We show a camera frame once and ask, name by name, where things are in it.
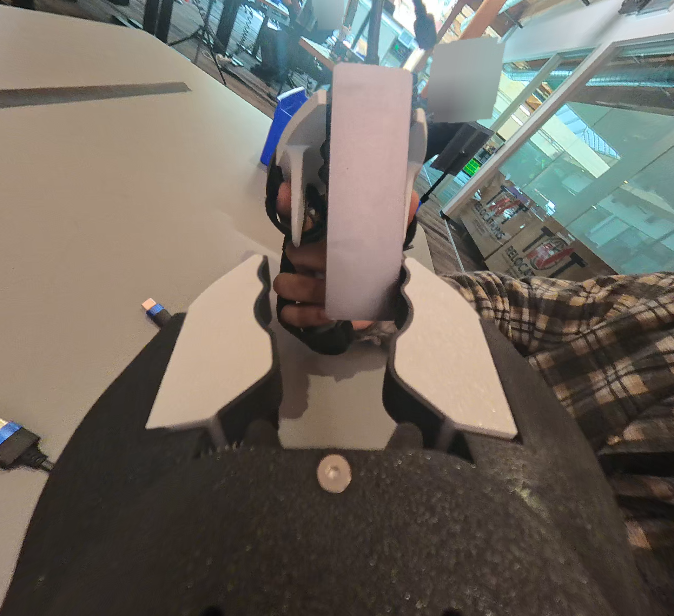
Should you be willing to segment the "person's right forearm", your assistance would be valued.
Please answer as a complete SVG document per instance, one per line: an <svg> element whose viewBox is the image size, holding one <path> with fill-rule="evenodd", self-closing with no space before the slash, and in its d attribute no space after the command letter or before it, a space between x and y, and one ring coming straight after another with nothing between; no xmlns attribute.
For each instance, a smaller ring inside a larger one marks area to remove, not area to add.
<svg viewBox="0 0 674 616"><path fill-rule="evenodd" d="M440 278L542 369L673 367L673 274Z"/></svg>

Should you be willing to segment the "black monitor on tripod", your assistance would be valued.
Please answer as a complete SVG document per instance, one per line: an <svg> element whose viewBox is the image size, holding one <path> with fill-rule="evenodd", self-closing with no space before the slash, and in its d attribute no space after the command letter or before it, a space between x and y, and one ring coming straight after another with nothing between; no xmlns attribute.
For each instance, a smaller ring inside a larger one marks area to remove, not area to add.
<svg viewBox="0 0 674 616"><path fill-rule="evenodd" d="M457 175L494 136L494 131L477 122L432 122L428 125L427 150L423 164L435 158L440 177L419 199L424 205L448 175Z"/></svg>

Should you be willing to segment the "person's plaid shirt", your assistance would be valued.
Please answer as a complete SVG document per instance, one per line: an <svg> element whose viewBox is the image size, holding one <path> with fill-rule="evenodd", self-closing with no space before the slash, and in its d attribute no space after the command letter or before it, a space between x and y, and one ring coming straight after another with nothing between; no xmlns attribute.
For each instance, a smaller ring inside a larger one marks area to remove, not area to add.
<svg viewBox="0 0 674 616"><path fill-rule="evenodd" d="M622 316L519 348L582 429L656 613L673 614L673 319Z"/></svg>

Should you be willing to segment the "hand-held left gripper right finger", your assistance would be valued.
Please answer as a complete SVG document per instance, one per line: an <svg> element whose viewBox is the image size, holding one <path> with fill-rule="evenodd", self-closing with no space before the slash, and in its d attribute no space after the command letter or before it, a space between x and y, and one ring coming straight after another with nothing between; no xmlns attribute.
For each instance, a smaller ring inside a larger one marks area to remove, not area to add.
<svg viewBox="0 0 674 616"><path fill-rule="evenodd" d="M457 434L518 435L476 311L421 263L402 265L397 331L383 379L383 407L410 424L424 448L447 450Z"/></svg>

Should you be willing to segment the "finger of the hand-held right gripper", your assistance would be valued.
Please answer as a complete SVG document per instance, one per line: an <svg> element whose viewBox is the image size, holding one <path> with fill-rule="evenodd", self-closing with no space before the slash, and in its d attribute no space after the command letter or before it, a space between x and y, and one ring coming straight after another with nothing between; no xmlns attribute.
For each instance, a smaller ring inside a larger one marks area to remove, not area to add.
<svg viewBox="0 0 674 616"><path fill-rule="evenodd" d="M291 188L291 212L275 226L295 248L327 233L331 92L316 91L291 117L275 149L275 192Z"/></svg>
<svg viewBox="0 0 674 616"><path fill-rule="evenodd" d="M409 151L405 188L404 231L407 232L418 208L417 196L413 195L414 184L425 162L427 151L427 119L424 108L415 108L411 115Z"/></svg>

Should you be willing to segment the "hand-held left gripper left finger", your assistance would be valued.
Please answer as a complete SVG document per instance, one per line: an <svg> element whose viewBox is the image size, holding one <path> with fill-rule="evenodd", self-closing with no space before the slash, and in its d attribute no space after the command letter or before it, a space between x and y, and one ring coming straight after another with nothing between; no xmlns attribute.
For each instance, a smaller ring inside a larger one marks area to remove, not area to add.
<svg viewBox="0 0 674 616"><path fill-rule="evenodd" d="M268 258L251 255L190 305L147 429L203 429L217 448L242 443L258 420L278 429L282 376Z"/></svg>

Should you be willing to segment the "person's right hand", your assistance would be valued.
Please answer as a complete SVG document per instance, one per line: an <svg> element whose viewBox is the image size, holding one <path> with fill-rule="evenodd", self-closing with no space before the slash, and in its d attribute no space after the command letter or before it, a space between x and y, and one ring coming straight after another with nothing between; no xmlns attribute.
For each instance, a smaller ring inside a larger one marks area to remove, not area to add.
<svg viewBox="0 0 674 616"><path fill-rule="evenodd" d="M415 221L419 195L412 190L408 227ZM291 184L282 182L277 199L276 212L281 219L291 214ZM273 288L277 297L289 301L281 310L280 321L297 328L320 327L332 324L325 313L326 239L305 243L296 247L292 240L286 250L287 258L295 272L281 270L274 279ZM393 322L354 320L351 322L357 341L372 341L381 344L396 332Z"/></svg>

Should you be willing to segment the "dark grey USB hub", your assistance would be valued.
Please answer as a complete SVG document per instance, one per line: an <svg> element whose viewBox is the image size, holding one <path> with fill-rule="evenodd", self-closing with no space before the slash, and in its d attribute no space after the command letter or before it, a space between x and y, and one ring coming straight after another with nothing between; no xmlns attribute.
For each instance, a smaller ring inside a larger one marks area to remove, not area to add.
<svg viewBox="0 0 674 616"><path fill-rule="evenodd" d="M332 74L325 313L333 321L391 320L403 263L405 188L414 77L379 64L385 0L372 0L363 63ZM415 39L437 34L423 0L412 0Z"/></svg>

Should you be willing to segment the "blue plastic bin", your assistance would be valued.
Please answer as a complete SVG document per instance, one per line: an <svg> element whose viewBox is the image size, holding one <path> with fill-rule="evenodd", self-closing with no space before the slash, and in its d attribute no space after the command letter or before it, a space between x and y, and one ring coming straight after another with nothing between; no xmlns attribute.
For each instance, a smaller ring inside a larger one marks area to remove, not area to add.
<svg viewBox="0 0 674 616"><path fill-rule="evenodd" d="M282 133L292 119L292 116L297 113L307 100L308 95L303 87L288 90L277 97L272 123L259 160L265 167L270 166Z"/></svg>

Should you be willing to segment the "white box with red logo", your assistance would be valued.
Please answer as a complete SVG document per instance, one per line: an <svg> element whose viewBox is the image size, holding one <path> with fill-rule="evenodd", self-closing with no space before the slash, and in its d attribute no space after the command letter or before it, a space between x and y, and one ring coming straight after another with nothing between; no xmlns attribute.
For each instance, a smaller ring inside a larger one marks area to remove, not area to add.
<svg viewBox="0 0 674 616"><path fill-rule="evenodd" d="M525 227L530 214L527 197L498 174L461 210L460 221L486 259Z"/></svg>
<svg viewBox="0 0 674 616"><path fill-rule="evenodd" d="M518 280L530 277L583 281L590 277L589 262L548 227L524 229L486 259L487 268Z"/></svg>

